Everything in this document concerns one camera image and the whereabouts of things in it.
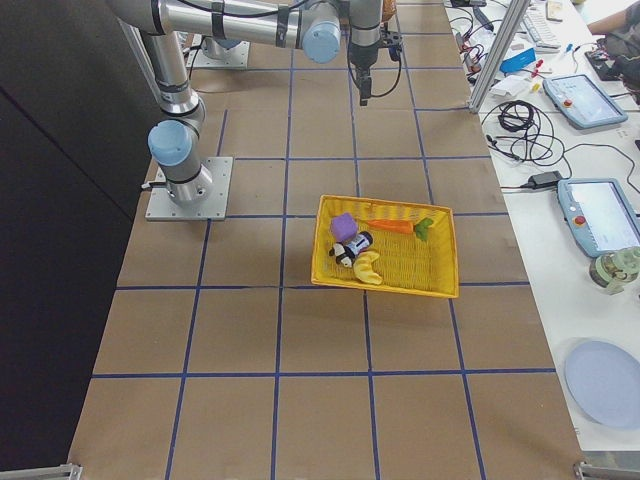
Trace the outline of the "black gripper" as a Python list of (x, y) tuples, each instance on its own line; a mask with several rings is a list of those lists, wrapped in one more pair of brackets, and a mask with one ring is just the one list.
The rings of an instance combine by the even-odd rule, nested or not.
[(353, 81), (358, 83), (360, 106), (367, 106), (371, 98), (370, 70), (378, 60), (379, 46), (379, 42), (367, 46), (361, 46), (354, 42), (347, 44), (347, 57), (352, 68)]

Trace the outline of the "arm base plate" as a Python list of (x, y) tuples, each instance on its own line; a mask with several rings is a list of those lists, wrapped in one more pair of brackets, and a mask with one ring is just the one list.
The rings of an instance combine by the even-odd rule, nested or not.
[(169, 182), (158, 168), (145, 213), (148, 221), (224, 221), (232, 177), (232, 157), (207, 157), (188, 183)]
[(193, 52), (190, 67), (210, 70), (245, 70), (248, 67), (250, 43), (204, 37)]

